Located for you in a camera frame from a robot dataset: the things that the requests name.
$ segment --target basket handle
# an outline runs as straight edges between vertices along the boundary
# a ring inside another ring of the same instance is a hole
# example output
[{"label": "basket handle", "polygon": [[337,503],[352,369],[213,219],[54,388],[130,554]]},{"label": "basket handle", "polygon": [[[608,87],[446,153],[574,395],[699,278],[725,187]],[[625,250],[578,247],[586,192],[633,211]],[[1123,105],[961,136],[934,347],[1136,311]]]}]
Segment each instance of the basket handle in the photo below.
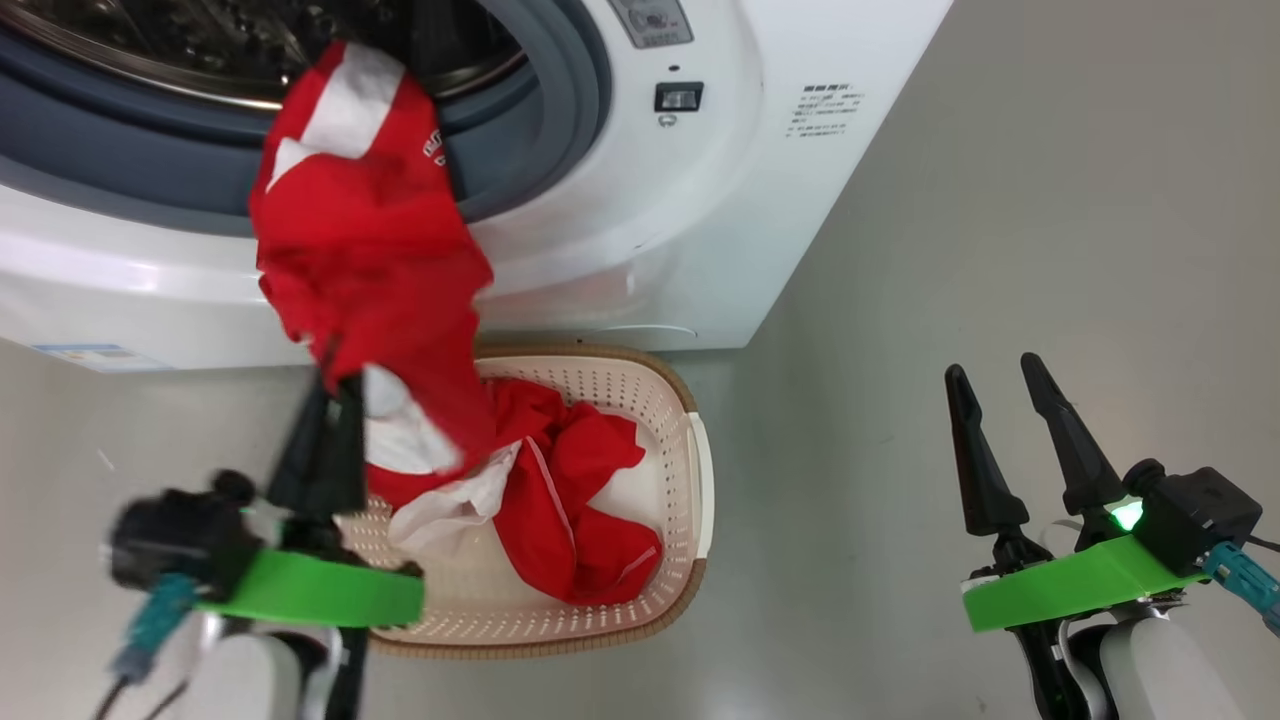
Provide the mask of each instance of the basket handle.
[{"label": "basket handle", "polygon": [[689,413],[689,432],[694,436],[690,447],[696,457],[690,457],[690,471],[698,475],[698,505],[701,521],[698,524],[698,557],[705,560],[712,548],[716,527],[716,471],[712,468],[712,443],[707,439],[707,425],[698,413]]}]

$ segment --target blue and white sticker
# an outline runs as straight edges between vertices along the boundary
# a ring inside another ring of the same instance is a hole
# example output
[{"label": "blue and white sticker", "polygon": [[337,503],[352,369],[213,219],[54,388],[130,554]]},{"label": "blue and white sticker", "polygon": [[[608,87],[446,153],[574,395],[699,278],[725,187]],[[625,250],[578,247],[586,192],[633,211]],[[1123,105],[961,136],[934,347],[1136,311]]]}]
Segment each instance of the blue and white sticker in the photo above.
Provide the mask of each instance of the blue and white sticker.
[{"label": "blue and white sticker", "polygon": [[173,369],[119,345],[32,345],[31,347],[99,373],[150,373]]}]

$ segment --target white fabric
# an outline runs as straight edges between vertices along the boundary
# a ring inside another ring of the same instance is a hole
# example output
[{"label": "white fabric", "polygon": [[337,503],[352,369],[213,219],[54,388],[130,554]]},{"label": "white fabric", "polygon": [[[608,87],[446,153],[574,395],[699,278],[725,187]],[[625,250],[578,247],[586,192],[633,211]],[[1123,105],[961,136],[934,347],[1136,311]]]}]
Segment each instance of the white fabric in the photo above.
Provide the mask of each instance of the white fabric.
[{"label": "white fabric", "polygon": [[394,373],[367,365],[364,386],[365,461],[408,475],[451,473],[462,465],[462,451]]},{"label": "white fabric", "polygon": [[518,451],[518,442],[508,445],[475,475],[422,493],[397,510],[387,527],[387,539],[417,557],[453,555],[466,529],[488,523],[502,509],[507,475]]},{"label": "white fabric", "polygon": [[364,158],[390,114],[403,76],[404,65],[390,55],[348,44],[302,136],[297,141],[288,137],[280,141],[266,190],[270,191],[284,173],[317,152]]}]

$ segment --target red fabric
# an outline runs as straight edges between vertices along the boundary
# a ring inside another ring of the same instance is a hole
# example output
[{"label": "red fabric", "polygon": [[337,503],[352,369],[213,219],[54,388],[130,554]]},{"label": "red fabric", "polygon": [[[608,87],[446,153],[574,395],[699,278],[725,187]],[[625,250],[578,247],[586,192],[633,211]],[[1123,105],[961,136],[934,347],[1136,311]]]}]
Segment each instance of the red fabric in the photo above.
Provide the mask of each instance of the red fabric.
[{"label": "red fabric", "polygon": [[[527,380],[488,384],[498,424],[494,450],[524,441],[493,519],[516,573],[572,605],[635,600],[662,561],[662,541],[588,502],[617,470],[644,459],[636,424],[586,402],[566,407],[557,391]],[[370,491],[394,507],[458,477],[369,468]]]},{"label": "red fabric", "polygon": [[475,464],[494,423],[472,360],[472,299],[493,273],[458,215],[443,150],[426,152],[439,140],[431,101],[404,74],[362,156],[321,151],[268,187],[282,141],[303,138],[346,51],[335,42],[298,79],[268,135],[250,197],[260,284],[289,338],[311,338],[321,364],[332,348],[330,387],[383,365]]},{"label": "red fabric", "polygon": [[[634,600],[660,561],[659,538],[588,501],[617,469],[644,457],[635,424],[585,404],[566,407],[559,393],[534,383],[481,386],[471,302],[493,277],[454,205],[430,100],[408,76],[399,79],[389,113],[357,158],[326,151],[316,137],[324,133],[307,133],[325,113],[321,96],[332,100],[332,85],[346,82],[356,92],[348,109],[367,109],[358,99],[376,97],[369,81],[378,78],[335,79],[347,50],[334,44],[296,83],[268,136],[250,199],[262,292],[291,338],[310,338],[330,387],[366,364],[383,365],[463,451],[466,462],[449,474],[369,465],[371,492],[394,507],[407,505],[522,441],[494,519],[516,571],[566,602]],[[369,58],[367,50],[355,53]],[[364,67],[401,77],[393,64]],[[361,113],[351,118],[358,122]],[[310,154],[276,173],[289,152],[300,156],[298,146]]]}]

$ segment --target washing machine door opening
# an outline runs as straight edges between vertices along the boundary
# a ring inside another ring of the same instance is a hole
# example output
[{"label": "washing machine door opening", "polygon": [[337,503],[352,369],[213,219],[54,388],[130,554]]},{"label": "washing machine door opening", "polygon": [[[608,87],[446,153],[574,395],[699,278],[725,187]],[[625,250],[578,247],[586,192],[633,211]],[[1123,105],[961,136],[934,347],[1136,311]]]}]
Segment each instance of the washing machine door opening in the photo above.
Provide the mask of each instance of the washing machine door opening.
[{"label": "washing machine door opening", "polygon": [[0,182],[248,234],[274,111],[334,38],[396,56],[436,101],[471,222],[552,187],[608,113],[608,59],[580,0],[5,0]]}]

